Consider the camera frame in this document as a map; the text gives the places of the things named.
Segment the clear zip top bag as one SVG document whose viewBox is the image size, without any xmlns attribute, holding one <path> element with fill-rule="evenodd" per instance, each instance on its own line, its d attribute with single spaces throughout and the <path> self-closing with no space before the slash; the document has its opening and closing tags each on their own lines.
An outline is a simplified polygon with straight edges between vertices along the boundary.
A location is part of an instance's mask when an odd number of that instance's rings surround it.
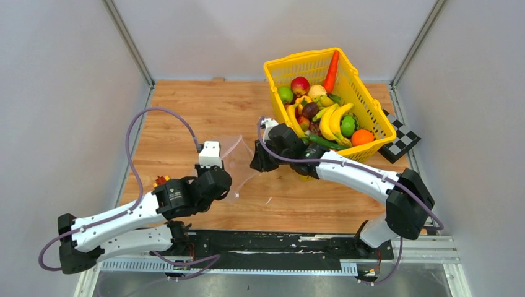
<svg viewBox="0 0 525 297">
<path fill-rule="evenodd" d="M 224 169 L 232 178 L 230 190 L 222 201 L 234 203 L 239 199 L 240 190 L 245 183 L 260 172 L 250 167 L 254 151 L 244 141 L 242 135 L 219 136 L 217 141 L 220 144 L 220 157 Z"/>
</svg>

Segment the yellow banana bunch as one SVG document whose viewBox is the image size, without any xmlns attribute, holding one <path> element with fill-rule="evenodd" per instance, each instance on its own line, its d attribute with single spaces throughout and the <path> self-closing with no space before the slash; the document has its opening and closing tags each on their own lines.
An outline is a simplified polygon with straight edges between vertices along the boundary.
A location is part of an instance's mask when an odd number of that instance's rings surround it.
<svg viewBox="0 0 525 297">
<path fill-rule="evenodd" d="M 351 147 L 351 141 L 341 132 L 341 119 L 351 111 L 353 103 L 339 106 L 337 103 L 325 108 L 320 120 L 319 128 L 323 137 L 336 142 L 343 147 Z"/>
</svg>

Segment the beige lemon fruit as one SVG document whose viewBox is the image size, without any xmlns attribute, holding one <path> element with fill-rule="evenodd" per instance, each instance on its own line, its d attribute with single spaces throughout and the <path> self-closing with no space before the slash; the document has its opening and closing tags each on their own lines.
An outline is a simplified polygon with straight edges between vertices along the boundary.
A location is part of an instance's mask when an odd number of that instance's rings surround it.
<svg viewBox="0 0 525 297">
<path fill-rule="evenodd" d="M 318 98 L 320 96 L 327 95 L 327 91 L 322 85 L 316 84 L 316 85 L 312 85 L 310 87 L 310 89 L 308 90 L 307 95 L 311 99 L 314 99 L 314 98 Z"/>
</svg>

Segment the yellow plastic basket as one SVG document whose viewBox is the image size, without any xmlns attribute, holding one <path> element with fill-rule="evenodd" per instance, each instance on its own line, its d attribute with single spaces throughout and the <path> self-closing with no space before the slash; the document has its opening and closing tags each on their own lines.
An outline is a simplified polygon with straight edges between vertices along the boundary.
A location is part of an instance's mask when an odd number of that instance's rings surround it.
<svg viewBox="0 0 525 297">
<path fill-rule="evenodd" d="M 354 105 L 351 113 L 357 116 L 360 127 L 370 131 L 375 137 L 373 142 L 346 148 L 338 153 L 353 161 L 365 163 L 383 145 L 395 140 L 396 131 L 384 114 L 379 101 L 371 96 L 361 81 L 358 70 L 340 48 L 304 51 L 265 62 L 263 69 L 271 91 L 272 108 L 278 123 L 292 127 L 293 121 L 284 108 L 277 88 L 289 85 L 299 76 L 305 77 L 311 83 L 323 83 L 332 55 L 336 51 L 339 52 L 339 61 L 334 92 L 342 97 L 344 103 Z"/>
</svg>

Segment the orange fruit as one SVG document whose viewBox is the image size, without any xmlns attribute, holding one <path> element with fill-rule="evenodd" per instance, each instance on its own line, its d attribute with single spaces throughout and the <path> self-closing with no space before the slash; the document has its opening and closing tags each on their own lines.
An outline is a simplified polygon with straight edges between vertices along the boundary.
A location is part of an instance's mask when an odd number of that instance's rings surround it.
<svg viewBox="0 0 525 297">
<path fill-rule="evenodd" d="M 359 129 L 355 131 L 350 138 L 353 147 L 369 144 L 374 140 L 374 135 L 366 129 Z"/>
</svg>

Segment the orange carrot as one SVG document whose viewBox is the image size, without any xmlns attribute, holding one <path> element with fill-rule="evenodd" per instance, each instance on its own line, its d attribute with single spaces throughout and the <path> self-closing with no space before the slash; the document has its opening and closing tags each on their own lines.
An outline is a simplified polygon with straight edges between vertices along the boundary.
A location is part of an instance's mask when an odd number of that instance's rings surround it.
<svg viewBox="0 0 525 297">
<path fill-rule="evenodd" d="M 328 71 L 324 80 L 323 87 L 328 93 L 332 93 L 337 78 L 337 68 L 339 62 L 340 53 L 338 50 L 335 50 L 332 54 L 331 61 L 329 63 Z"/>
</svg>

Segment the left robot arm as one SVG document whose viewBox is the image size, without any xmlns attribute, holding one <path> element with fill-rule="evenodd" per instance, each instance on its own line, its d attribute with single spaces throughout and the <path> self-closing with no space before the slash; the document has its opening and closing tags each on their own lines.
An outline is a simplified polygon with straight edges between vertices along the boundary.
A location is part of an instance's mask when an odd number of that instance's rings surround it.
<svg viewBox="0 0 525 297">
<path fill-rule="evenodd" d="M 213 166 L 197 171 L 197 176 L 181 179 L 158 177 L 154 189 L 141 200 L 124 206 L 78 218 L 70 213 L 58 217 L 59 271 L 66 275 L 80 273 L 96 263 L 134 251 L 171 251 L 176 256 L 189 249 L 189 238 L 170 223 L 174 218 L 206 212 L 215 200 L 226 198 L 232 177 L 223 168 Z M 163 227 L 146 225 L 167 221 Z"/>
</svg>

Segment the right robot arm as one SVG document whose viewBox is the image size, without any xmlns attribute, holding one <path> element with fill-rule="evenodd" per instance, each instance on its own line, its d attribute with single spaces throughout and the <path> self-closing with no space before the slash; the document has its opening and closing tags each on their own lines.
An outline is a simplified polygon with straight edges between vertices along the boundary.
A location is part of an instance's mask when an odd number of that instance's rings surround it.
<svg viewBox="0 0 525 297">
<path fill-rule="evenodd" d="M 286 124 L 262 117 L 250 167 L 269 172 L 280 165 L 287 165 L 304 177 L 345 185 L 386 207 L 379 217 L 364 221 L 355 235 L 354 251 L 365 259 L 394 238 L 416 240 L 435 203 L 414 170 L 406 168 L 397 173 L 364 165 L 327 146 L 305 144 Z"/>
</svg>

